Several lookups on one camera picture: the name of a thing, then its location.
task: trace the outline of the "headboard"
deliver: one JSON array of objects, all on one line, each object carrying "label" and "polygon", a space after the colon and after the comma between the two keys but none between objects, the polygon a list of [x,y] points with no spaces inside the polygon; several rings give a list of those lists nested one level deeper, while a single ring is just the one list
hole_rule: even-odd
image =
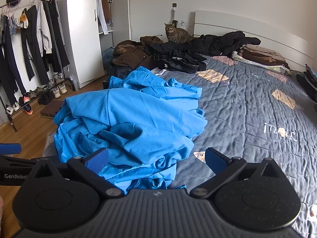
[{"label": "headboard", "polygon": [[293,70],[304,71],[305,64],[313,65],[313,51],[308,42],[294,34],[269,24],[222,12],[196,10],[194,36],[222,36],[241,30],[249,37],[261,40],[260,46],[279,52]]}]

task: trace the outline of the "gray quilt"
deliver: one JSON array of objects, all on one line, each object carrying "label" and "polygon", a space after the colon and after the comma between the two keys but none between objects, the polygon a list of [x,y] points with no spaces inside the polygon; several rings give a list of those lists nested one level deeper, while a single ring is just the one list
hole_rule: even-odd
[{"label": "gray quilt", "polygon": [[176,180],[188,190],[213,172],[204,163],[204,151],[213,147],[229,158],[247,162],[272,157],[282,168],[302,202],[294,229],[316,237],[316,222],[307,221],[308,208],[317,204],[317,112],[296,80],[236,62],[229,66],[208,57],[207,70],[196,74],[165,72],[165,80],[202,87],[199,107],[208,124],[194,138],[193,153],[178,162]]}]

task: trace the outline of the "wardrobe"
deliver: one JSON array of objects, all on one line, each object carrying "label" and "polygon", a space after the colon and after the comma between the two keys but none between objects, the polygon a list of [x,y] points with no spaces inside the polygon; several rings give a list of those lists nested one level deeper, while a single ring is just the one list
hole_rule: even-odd
[{"label": "wardrobe", "polygon": [[101,52],[131,38],[128,0],[109,0],[111,22],[104,35],[97,17],[96,0],[56,0],[64,34],[69,66],[65,75],[73,76],[79,87],[91,83],[107,72]]}]

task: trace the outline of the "metal clothes rack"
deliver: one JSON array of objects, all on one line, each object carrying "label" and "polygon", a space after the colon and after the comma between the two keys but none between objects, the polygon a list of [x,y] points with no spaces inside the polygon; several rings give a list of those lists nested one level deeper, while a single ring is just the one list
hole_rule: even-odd
[{"label": "metal clothes rack", "polygon": [[[0,6],[0,8],[2,8],[2,7],[4,7],[4,6],[7,6],[7,5],[10,5],[11,3],[4,4],[4,5]],[[61,83],[64,83],[64,82],[66,82],[66,81],[69,81],[69,82],[71,83],[72,90],[75,91],[75,87],[74,87],[72,81],[71,81],[69,78],[65,78],[65,74],[64,74],[64,79],[65,79],[65,80],[64,80],[63,82],[61,82]],[[5,108],[4,102],[3,102],[3,100],[2,100],[2,97],[0,96],[0,101],[1,101],[1,103],[2,103],[2,105],[3,105],[3,107],[4,107],[4,111],[5,111],[5,113],[6,113],[7,117],[8,117],[8,120],[9,120],[11,126],[12,126],[13,129],[15,130],[15,132],[17,132],[17,129],[16,129],[16,127],[14,126],[12,116],[15,115],[18,111],[22,110],[25,106],[27,106],[27,105],[28,105],[29,103],[31,103],[32,101],[36,100],[37,98],[39,98],[39,97],[42,96],[43,94],[46,94],[47,92],[49,92],[50,90],[52,90],[53,88],[55,88],[55,87],[57,87],[57,86],[58,86],[58,85],[56,85],[56,86],[54,86],[54,87],[48,89],[46,92],[42,93],[41,95],[38,95],[35,99],[33,99],[33,100],[31,100],[30,102],[26,103],[24,106],[22,106],[21,108],[19,108],[17,111],[15,111],[15,112],[14,112],[13,114],[11,114],[11,115],[8,114],[8,112],[7,112],[6,108]]]}]

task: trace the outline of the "water bottle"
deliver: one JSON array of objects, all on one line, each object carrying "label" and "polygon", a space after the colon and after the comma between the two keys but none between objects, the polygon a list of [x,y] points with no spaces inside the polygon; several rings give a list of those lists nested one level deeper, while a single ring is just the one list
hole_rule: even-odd
[{"label": "water bottle", "polygon": [[75,90],[78,91],[79,88],[78,88],[77,81],[73,78],[72,75],[69,76],[69,79],[71,80],[71,82],[72,82],[72,84],[73,84]]}]

